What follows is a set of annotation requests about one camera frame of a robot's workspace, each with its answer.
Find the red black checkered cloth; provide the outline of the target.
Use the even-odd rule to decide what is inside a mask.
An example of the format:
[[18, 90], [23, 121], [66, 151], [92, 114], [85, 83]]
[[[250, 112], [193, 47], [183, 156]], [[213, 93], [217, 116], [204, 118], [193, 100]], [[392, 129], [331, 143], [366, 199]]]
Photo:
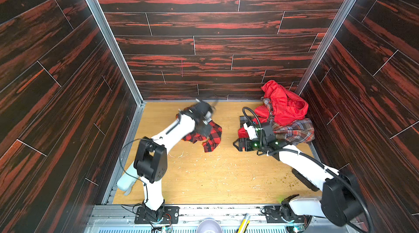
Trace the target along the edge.
[[192, 143], [203, 142], [202, 146], [204, 148], [204, 152], [213, 152], [216, 147], [221, 143], [222, 138], [222, 127], [216, 124], [213, 120], [210, 120], [208, 125], [211, 127], [209, 129], [209, 133], [202, 134], [197, 133], [195, 131], [187, 134], [182, 138], [183, 141], [189, 141]]

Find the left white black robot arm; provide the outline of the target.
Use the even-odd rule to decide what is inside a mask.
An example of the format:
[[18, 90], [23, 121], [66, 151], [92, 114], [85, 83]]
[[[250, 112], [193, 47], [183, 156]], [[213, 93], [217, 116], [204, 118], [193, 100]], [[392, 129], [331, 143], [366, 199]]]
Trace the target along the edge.
[[181, 110], [174, 122], [157, 135], [140, 140], [133, 168], [144, 189], [144, 201], [139, 215], [157, 223], [164, 215], [165, 200], [162, 194], [162, 178], [168, 169], [168, 153], [186, 135], [209, 132], [213, 107], [198, 100], [187, 109]]

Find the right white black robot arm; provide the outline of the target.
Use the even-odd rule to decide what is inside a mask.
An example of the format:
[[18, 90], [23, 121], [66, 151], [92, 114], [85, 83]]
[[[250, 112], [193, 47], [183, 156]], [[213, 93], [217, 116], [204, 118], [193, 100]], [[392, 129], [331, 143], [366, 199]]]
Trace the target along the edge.
[[373, 231], [372, 218], [354, 174], [342, 173], [303, 153], [291, 142], [277, 139], [268, 123], [241, 119], [241, 127], [244, 134], [233, 143], [235, 148], [256, 151], [258, 155], [289, 165], [306, 187], [322, 193], [320, 197], [311, 198], [294, 194], [282, 200], [279, 215], [282, 221], [294, 224], [291, 232], [306, 230], [313, 217], [320, 217], [336, 226], [351, 226], [361, 233], [363, 229], [352, 223], [361, 214], [367, 220], [366, 231]]

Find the red jacket cloth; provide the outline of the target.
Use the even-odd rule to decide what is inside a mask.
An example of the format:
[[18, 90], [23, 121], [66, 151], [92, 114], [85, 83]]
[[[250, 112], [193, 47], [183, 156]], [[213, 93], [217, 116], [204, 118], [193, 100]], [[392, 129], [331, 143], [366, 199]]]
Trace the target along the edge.
[[261, 89], [263, 105], [254, 112], [262, 124], [271, 125], [278, 140], [298, 145], [315, 139], [313, 123], [306, 117], [309, 105], [304, 99], [273, 80]]

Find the grey red plaid shirt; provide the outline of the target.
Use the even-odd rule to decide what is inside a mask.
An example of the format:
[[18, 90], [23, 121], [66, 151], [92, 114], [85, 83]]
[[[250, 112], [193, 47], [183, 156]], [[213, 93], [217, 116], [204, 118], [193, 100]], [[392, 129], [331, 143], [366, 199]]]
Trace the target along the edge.
[[308, 103], [300, 97], [286, 98], [282, 103], [271, 98], [263, 98], [264, 105], [255, 109], [256, 124], [269, 123], [277, 140], [288, 144], [310, 142], [315, 138], [312, 121], [306, 117]]

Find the grey round bowl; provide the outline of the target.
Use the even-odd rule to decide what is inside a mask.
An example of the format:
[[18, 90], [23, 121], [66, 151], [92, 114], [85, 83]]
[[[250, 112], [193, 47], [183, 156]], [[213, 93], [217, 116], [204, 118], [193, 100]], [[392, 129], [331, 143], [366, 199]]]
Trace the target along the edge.
[[196, 233], [223, 233], [223, 229], [217, 221], [207, 218], [198, 225]]

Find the mint green case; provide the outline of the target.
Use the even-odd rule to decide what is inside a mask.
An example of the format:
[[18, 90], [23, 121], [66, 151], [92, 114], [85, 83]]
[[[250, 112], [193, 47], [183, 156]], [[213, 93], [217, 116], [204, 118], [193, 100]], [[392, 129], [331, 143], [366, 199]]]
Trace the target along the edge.
[[124, 192], [127, 196], [131, 193], [131, 190], [135, 183], [140, 181], [140, 176], [137, 174], [137, 170], [132, 162], [127, 169], [123, 169], [123, 175], [117, 182], [117, 187]]

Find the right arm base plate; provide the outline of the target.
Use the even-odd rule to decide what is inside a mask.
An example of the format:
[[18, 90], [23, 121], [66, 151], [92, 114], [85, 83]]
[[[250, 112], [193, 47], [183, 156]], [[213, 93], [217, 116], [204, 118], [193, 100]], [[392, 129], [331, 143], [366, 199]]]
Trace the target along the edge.
[[273, 223], [304, 223], [306, 219], [304, 216], [297, 216], [289, 214], [287, 211], [282, 211], [281, 205], [267, 205], [261, 208], [260, 212], [265, 216], [268, 224]]

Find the yellow handled tool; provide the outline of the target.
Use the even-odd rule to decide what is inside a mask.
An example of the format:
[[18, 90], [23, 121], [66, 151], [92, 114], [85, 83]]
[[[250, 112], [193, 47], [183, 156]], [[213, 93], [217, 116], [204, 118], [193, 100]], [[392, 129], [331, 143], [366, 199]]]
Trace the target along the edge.
[[249, 222], [250, 222], [250, 218], [251, 218], [251, 215], [249, 213], [247, 213], [245, 215], [241, 225], [239, 226], [239, 228], [237, 230], [237, 233], [245, 233], [246, 232], [246, 229], [247, 229], [247, 227], [249, 225]]

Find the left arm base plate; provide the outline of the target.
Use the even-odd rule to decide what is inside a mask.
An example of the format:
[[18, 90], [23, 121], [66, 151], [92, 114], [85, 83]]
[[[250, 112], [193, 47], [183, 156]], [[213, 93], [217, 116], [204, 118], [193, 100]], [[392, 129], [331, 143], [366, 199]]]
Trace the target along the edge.
[[161, 206], [157, 211], [142, 205], [136, 211], [134, 224], [177, 224], [179, 206]]

